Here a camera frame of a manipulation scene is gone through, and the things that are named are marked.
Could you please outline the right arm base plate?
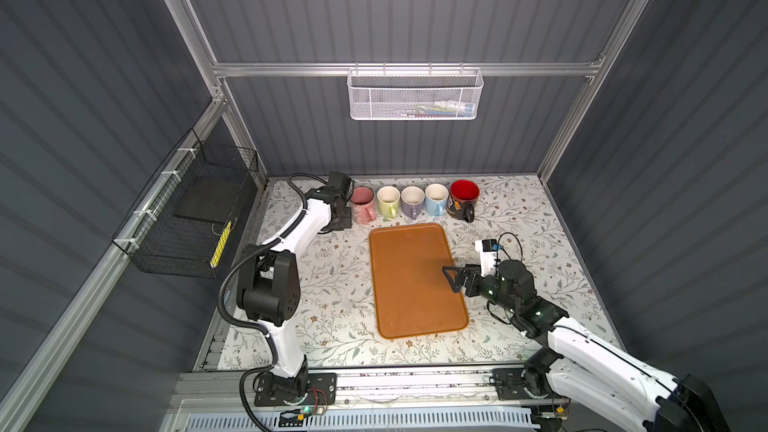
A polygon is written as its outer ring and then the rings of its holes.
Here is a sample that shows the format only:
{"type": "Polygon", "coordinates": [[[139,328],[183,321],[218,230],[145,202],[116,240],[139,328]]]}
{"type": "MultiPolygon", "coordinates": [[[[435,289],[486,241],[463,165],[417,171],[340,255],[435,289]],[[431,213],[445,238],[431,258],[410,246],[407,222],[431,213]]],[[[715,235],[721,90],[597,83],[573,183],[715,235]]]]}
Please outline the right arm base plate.
{"type": "Polygon", "coordinates": [[[546,378],[521,367],[501,367],[491,371],[489,384],[496,390],[500,400],[553,400],[569,404],[571,399],[557,394],[546,378]]]}

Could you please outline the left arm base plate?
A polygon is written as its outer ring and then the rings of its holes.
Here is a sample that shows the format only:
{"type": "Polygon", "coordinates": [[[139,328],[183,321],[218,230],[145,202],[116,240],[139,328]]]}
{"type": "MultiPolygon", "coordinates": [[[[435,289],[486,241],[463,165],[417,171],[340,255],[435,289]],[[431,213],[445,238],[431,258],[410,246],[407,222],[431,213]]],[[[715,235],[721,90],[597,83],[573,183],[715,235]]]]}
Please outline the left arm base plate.
{"type": "Polygon", "coordinates": [[[309,373],[296,378],[283,378],[267,372],[255,382],[253,404],[257,407],[333,405],[337,379],[335,373],[309,373]]]}

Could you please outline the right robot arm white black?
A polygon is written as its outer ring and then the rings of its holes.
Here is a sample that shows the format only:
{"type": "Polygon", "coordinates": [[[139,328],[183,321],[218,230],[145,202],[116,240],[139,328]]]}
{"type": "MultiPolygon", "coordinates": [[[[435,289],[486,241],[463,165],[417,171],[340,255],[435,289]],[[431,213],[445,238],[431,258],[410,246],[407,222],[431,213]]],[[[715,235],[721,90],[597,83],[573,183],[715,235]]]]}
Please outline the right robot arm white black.
{"type": "Polygon", "coordinates": [[[518,260],[485,275],[477,265],[445,266],[452,290],[481,296],[510,312],[510,324],[540,344],[522,377],[535,398],[570,398],[625,431],[726,431],[711,388],[677,378],[592,334],[563,308],[539,296],[533,274],[518,260]]]}

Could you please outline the light blue mug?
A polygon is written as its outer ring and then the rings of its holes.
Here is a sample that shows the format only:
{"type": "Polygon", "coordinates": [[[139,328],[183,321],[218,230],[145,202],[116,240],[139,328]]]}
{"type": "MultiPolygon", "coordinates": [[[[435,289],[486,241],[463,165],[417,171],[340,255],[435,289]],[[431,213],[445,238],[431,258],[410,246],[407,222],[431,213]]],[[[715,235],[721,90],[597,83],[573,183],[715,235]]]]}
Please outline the light blue mug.
{"type": "Polygon", "coordinates": [[[446,213],[449,190],[438,183],[428,185],[425,190],[425,210],[433,217],[441,217],[446,213]]]}

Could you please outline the pink ghost mug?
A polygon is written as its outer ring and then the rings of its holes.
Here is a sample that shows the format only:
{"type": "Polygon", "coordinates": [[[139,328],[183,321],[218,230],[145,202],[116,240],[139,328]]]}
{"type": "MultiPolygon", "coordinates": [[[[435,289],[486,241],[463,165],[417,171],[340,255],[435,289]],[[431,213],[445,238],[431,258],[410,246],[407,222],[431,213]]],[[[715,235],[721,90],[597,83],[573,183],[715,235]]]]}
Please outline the pink ghost mug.
{"type": "Polygon", "coordinates": [[[371,188],[355,187],[350,198],[350,207],[355,223],[366,225],[376,220],[375,193],[371,188]]]}

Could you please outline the orange plastic tray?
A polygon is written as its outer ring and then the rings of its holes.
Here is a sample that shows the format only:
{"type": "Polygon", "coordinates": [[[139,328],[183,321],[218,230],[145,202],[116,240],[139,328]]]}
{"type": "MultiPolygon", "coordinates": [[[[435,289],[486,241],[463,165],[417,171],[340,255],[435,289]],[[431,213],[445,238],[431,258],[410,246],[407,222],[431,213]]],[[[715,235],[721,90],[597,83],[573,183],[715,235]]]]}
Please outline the orange plastic tray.
{"type": "Polygon", "coordinates": [[[454,264],[438,223],[376,228],[369,234],[376,320],[385,339],[465,329],[464,299],[442,268],[454,264]]]}

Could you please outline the black skull pattern mug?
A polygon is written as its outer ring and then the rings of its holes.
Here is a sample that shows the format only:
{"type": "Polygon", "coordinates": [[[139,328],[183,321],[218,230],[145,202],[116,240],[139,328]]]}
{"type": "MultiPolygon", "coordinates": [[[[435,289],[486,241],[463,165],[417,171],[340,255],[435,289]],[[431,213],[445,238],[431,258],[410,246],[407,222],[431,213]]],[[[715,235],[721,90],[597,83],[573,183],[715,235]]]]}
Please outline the black skull pattern mug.
{"type": "Polygon", "coordinates": [[[447,212],[450,217],[472,223],[476,216],[476,203],[480,196],[479,186],[467,179],[459,179],[449,187],[447,212]]]}

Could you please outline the light green mug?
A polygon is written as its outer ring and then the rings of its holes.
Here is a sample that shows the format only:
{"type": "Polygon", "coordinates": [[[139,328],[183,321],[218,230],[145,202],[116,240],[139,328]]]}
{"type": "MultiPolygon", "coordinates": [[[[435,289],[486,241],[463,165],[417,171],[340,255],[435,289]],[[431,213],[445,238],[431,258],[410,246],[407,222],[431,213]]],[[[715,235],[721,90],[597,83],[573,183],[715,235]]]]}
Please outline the light green mug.
{"type": "Polygon", "coordinates": [[[400,214],[401,194],[397,187],[383,186],[376,194],[379,214],[386,219],[396,219],[400,214]]]}

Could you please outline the purple mug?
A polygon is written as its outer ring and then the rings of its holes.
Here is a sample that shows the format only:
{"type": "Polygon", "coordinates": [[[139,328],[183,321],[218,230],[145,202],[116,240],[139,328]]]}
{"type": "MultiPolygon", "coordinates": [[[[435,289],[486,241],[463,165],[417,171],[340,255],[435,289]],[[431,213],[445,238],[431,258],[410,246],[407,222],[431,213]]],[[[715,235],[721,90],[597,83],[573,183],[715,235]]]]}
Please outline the purple mug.
{"type": "Polygon", "coordinates": [[[417,186],[405,187],[401,192],[401,210],[404,217],[416,220],[424,210],[425,192],[417,186]]]}

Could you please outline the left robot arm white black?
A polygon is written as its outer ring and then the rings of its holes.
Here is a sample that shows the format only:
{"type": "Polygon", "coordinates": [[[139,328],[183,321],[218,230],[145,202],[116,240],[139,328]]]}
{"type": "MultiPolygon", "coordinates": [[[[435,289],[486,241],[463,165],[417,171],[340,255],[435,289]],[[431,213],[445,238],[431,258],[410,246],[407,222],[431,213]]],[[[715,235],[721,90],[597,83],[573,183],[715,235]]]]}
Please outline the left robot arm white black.
{"type": "Polygon", "coordinates": [[[298,259],[316,235],[351,227],[348,202],[353,191],[353,180],[341,172],[331,172],[326,179],[303,176],[320,185],[303,192],[293,183],[296,176],[289,176],[287,183],[298,194],[300,207],[272,238],[248,245],[231,269],[237,277],[236,307],[246,318],[229,315],[223,298],[218,304],[231,325],[253,329],[266,339],[271,358],[259,370],[262,393],[292,403],[306,396],[310,384],[307,358],[290,322],[301,300],[298,259]]]}

